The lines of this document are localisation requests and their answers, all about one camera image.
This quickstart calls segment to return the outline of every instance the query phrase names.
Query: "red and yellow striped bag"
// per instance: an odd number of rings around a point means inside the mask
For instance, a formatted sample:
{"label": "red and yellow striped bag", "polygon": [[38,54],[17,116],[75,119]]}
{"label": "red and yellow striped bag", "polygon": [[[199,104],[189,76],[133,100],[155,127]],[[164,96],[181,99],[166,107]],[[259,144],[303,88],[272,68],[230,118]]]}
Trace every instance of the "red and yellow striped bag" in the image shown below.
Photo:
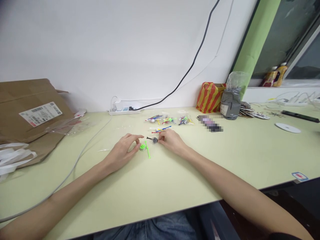
{"label": "red and yellow striped bag", "polygon": [[219,112],[221,96],[226,84],[204,82],[199,92],[196,108],[202,113]]}

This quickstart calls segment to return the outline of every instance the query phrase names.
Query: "finger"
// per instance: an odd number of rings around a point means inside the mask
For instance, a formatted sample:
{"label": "finger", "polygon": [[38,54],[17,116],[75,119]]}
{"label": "finger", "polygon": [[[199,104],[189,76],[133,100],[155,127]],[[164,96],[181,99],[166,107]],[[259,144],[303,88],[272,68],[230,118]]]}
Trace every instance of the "finger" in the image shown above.
{"label": "finger", "polygon": [[164,145],[164,146],[167,145],[167,142],[165,142],[164,140],[158,140],[158,143],[160,143],[160,144],[162,144],[162,145]]}
{"label": "finger", "polygon": [[131,135],[131,136],[127,137],[126,140],[128,140],[129,143],[131,144],[134,141],[139,140],[139,138],[144,138],[144,136],[142,136],[142,135]]}
{"label": "finger", "polygon": [[137,153],[137,151],[139,151],[140,146],[141,143],[137,144],[130,152],[126,153],[126,157],[131,159]]}
{"label": "finger", "polygon": [[166,135],[167,135],[167,131],[163,131],[159,134],[159,137],[165,137]]}
{"label": "finger", "polygon": [[165,137],[164,136],[159,136],[159,139],[158,140],[165,140]]}
{"label": "finger", "polygon": [[132,136],[132,134],[131,134],[131,133],[127,133],[126,135],[124,135],[123,138],[128,138],[128,137],[130,137],[130,136]]}

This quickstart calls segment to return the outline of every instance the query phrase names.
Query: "person's left hand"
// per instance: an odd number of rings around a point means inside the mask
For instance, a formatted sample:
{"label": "person's left hand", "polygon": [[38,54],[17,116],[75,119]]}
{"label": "person's left hand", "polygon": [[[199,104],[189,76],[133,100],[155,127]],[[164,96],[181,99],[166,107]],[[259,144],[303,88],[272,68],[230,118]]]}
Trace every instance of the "person's left hand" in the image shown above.
{"label": "person's left hand", "polygon": [[[124,137],[120,138],[119,142],[114,145],[110,153],[101,162],[106,167],[106,170],[109,174],[119,170],[132,159],[134,154],[141,146],[139,138],[144,138],[144,136],[127,133]],[[134,141],[137,143],[137,145],[134,147],[134,149],[128,152],[129,147]]]}

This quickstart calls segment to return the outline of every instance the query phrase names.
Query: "white wall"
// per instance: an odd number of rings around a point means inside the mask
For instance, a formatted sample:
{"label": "white wall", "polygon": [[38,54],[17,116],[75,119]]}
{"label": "white wall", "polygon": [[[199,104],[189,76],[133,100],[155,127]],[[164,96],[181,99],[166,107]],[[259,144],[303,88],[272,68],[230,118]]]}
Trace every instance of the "white wall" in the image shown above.
{"label": "white wall", "polygon": [[[216,0],[4,0],[0,81],[48,78],[69,105],[110,109],[120,99],[162,98],[185,74]],[[232,0],[221,0],[190,81],[215,56]],[[195,106],[201,83],[226,81],[256,0],[234,0],[217,57],[155,106]],[[135,107],[155,101],[127,102]]]}

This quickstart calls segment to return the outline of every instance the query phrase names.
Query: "jeans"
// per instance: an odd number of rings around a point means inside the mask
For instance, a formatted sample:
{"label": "jeans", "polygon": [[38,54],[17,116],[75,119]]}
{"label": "jeans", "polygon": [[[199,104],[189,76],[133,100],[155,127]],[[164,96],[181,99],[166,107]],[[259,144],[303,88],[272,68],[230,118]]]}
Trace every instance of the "jeans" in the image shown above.
{"label": "jeans", "polygon": [[184,212],[176,212],[138,223],[108,229],[90,236],[77,238],[78,240],[158,240],[158,239],[186,239],[193,240],[196,233],[189,224]]}

